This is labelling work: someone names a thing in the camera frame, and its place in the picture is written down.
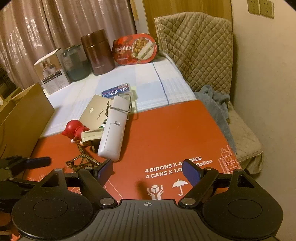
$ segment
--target red figurine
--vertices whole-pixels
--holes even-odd
[[[79,120],[71,120],[67,123],[62,135],[71,139],[71,142],[81,141],[81,133],[89,131]]]

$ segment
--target wall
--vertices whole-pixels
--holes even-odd
[[[137,33],[149,33],[147,17],[142,0],[130,0],[133,19],[135,21]]]
[[[284,241],[296,239],[296,11],[274,0],[274,15],[251,15],[247,0],[232,0],[232,100],[263,146],[265,166],[257,182],[283,208],[277,237]]]

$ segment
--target food container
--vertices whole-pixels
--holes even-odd
[[[62,61],[71,81],[82,80],[91,73],[90,64],[81,45],[73,45],[64,50]]]
[[[81,37],[81,42],[94,75],[105,74],[115,68],[105,30],[101,29],[85,35]]]
[[[157,45],[149,34],[133,34],[115,40],[112,53],[121,65],[144,64],[154,59]]]

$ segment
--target red packaging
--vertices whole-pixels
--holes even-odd
[[[149,34],[133,34],[115,40],[112,53],[121,65],[145,64],[156,56],[157,45]]]

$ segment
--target metal screw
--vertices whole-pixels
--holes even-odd
[[[112,205],[114,202],[114,199],[109,197],[105,197],[100,200],[100,203],[102,203],[103,205]]]
[[[193,198],[187,197],[183,198],[181,200],[181,203],[183,203],[184,205],[193,205],[195,203],[195,200]]]

